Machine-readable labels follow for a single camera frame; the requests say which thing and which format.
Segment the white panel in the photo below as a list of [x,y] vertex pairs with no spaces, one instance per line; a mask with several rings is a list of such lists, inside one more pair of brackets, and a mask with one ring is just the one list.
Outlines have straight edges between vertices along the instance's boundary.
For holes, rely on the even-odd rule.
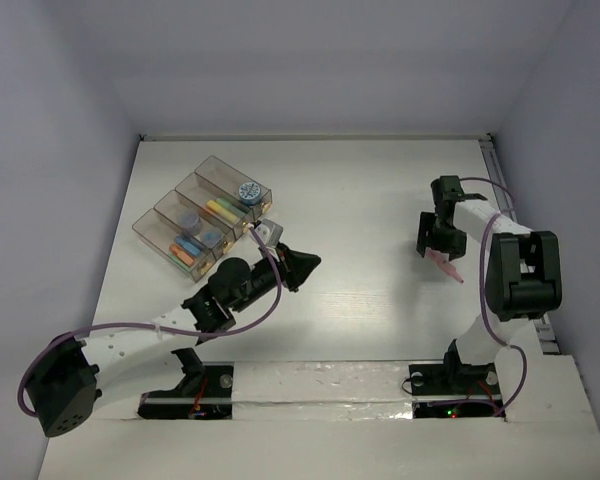
[[257,134],[493,131],[571,2],[48,3],[143,133]]
[[87,422],[49,442],[40,480],[600,480],[595,423]]

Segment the white floor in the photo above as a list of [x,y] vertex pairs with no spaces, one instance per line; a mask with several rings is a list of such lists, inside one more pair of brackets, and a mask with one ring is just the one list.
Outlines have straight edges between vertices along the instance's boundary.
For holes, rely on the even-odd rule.
[[[285,228],[282,241],[320,255],[322,264],[257,330],[202,346],[203,360],[441,358],[475,318],[477,244],[470,241],[457,262],[460,285],[421,259],[415,240],[420,212],[433,207],[432,180],[487,176],[476,141],[144,142],[95,323],[149,320],[199,288],[131,225],[211,154],[271,188],[268,215]],[[489,185],[467,188],[494,198]],[[231,255],[259,259],[247,238]],[[239,314],[239,324],[272,298]]]
[[[143,142],[95,323],[150,320],[199,288],[131,225],[212,154],[271,188],[269,215],[285,227],[283,242],[323,263],[267,322],[197,349],[204,361],[440,359],[475,318],[477,244],[469,241],[456,262],[460,285],[418,257],[414,243],[420,212],[433,207],[433,179],[487,176],[476,141]],[[488,185],[467,190],[494,200]],[[231,254],[258,260],[246,238]],[[240,314],[238,324],[271,300]],[[92,418],[49,442],[40,478],[600,479],[598,429],[572,362],[558,363],[567,380],[555,377],[554,405],[538,405],[560,407],[546,421],[297,421],[301,415],[280,418],[279,410],[219,422]],[[553,378],[551,370],[536,373]],[[533,388],[525,398],[544,398],[542,385]]]

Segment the black clamp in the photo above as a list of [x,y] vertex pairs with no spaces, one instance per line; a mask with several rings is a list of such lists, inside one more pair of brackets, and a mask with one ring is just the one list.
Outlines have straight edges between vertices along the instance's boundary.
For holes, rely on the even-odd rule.
[[[521,270],[523,264],[528,271]],[[557,309],[562,303],[558,237],[551,232],[494,234],[485,295],[501,322],[541,318]]]
[[458,202],[486,200],[479,193],[465,193],[457,175],[445,175],[431,183],[435,213],[422,212],[416,250],[424,257],[427,247],[449,254],[449,261],[463,257],[467,250],[467,234],[453,226]]

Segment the white wall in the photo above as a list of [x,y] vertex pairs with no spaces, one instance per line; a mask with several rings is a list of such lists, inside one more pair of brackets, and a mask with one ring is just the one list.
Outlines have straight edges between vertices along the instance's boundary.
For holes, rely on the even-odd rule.
[[575,3],[496,139],[521,220],[560,238],[552,323],[600,425],[600,0]]
[[484,133],[570,0],[47,3],[143,133]]
[[37,478],[46,442],[16,406],[19,376],[91,322],[137,145],[66,45],[35,2],[0,0],[0,479]]

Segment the blue chalk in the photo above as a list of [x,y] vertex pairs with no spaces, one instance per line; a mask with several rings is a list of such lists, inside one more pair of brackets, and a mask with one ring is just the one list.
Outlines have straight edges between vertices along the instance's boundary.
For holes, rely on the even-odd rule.
[[210,229],[200,235],[200,241],[208,248],[213,248],[216,243],[222,238],[222,233],[219,230]]
[[180,245],[188,254],[193,255],[194,257],[197,257],[201,253],[198,247],[181,235],[176,237],[176,244]]

